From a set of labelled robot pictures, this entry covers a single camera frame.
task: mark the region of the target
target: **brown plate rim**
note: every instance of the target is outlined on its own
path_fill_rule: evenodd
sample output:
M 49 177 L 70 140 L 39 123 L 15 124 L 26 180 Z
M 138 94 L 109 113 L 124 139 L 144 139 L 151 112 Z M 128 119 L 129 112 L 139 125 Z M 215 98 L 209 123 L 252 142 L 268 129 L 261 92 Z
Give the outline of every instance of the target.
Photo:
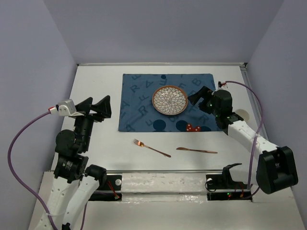
M 162 113 L 161 111 L 159 111 L 159 110 L 155 107 L 155 105 L 154 105 L 154 96 L 156 95 L 156 93 L 157 93 L 159 90 L 161 90 L 161 89 L 163 89 L 163 88 L 175 88 L 175 89 L 177 89 L 177 90 L 179 90 L 180 92 L 183 93 L 183 95 L 184 95 L 184 97 L 185 97 L 185 99 L 186 99 L 186 105 L 184 106 L 184 108 L 183 108 L 183 110 L 182 110 L 181 112 L 176 113 L 176 114 L 165 114 L 165 113 Z M 157 90 L 153 93 L 152 103 L 153 103 L 153 106 L 154 106 L 154 108 L 156 109 L 156 111 L 158 111 L 159 113 L 162 113 L 162 114 L 168 115 L 168 116 L 173 116 L 173 115 L 177 115 L 177 114 L 180 114 L 180 113 L 182 113 L 183 111 L 185 111 L 185 109 L 187 108 L 189 102 L 188 102 L 188 96 L 187 96 L 186 92 L 184 92 L 183 89 L 181 89 L 181 88 L 179 88 L 179 87 L 177 87 L 177 86 L 175 86 L 175 85 L 165 85 L 165 86 L 160 87 L 159 89 L 157 89 Z

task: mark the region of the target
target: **cloth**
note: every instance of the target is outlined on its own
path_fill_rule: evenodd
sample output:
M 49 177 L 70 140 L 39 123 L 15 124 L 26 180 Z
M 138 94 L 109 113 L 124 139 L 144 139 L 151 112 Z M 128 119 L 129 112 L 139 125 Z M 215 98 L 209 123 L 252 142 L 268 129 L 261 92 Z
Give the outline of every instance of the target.
M 118 130 L 121 132 L 186 132 L 187 124 L 201 131 L 220 131 L 213 115 L 191 105 L 178 115 L 164 115 L 152 103 L 154 92 L 166 85 L 183 89 L 188 96 L 206 86 L 215 90 L 212 74 L 124 74 Z

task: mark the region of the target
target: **copper fork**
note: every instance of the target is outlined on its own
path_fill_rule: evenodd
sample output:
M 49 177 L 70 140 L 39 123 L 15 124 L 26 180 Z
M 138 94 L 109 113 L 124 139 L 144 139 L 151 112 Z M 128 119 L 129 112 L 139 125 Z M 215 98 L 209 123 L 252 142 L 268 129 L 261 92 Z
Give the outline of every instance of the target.
M 164 155 L 164 156 L 166 156 L 166 157 L 172 157 L 171 155 L 168 155 L 168 154 L 166 154 L 166 153 L 163 153 L 163 152 L 160 152 L 160 151 L 158 151 L 158 150 L 156 150 L 156 149 L 153 149 L 153 148 L 151 148 L 151 147 L 149 147 L 149 146 L 147 146 L 147 145 L 144 145 L 143 142 L 140 142 L 140 141 L 137 140 L 137 139 L 134 139 L 134 140 L 133 140 L 133 143 L 136 144 L 136 145 L 138 145 L 138 146 L 140 146 L 140 147 L 146 147 L 146 148 L 149 148 L 149 149 L 151 149 L 151 150 L 154 150 L 154 151 L 156 151 L 156 152 L 158 152 L 158 153 L 161 153 L 162 155 Z

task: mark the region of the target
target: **dark blue circle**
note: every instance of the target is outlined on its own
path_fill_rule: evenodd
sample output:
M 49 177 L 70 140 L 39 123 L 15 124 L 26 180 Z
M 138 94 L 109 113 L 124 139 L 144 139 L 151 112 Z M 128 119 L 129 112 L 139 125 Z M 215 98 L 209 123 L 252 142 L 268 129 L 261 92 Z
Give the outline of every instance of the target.
M 180 120 L 180 121 L 177 121 L 176 123 L 176 128 L 180 131 L 180 132 L 186 132 L 187 131 L 187 122 L 186 121 L 183 121 L 183 120 Z
M 201 132 L 210 132 L 210 131 L 211 131 L 211 129 L 209 127 L 207 127 L 207 126 L 202 126 L 201 127 Z
M 162 132 L 166 127 L 166 123 L 164 120 L 155 120 L 153 122 L 153 128 L 156 130 L 156 131 L 160 131 Z

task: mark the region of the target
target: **floral pattern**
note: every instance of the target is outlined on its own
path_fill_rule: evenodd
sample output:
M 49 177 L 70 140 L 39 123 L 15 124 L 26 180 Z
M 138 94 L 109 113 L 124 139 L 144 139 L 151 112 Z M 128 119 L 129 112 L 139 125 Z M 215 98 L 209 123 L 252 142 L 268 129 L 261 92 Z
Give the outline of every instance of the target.
M 176 115 L 185 110 L 187 99 L 181 89 L 165 87 L 155 93 L 153 105 L 160 113 Z

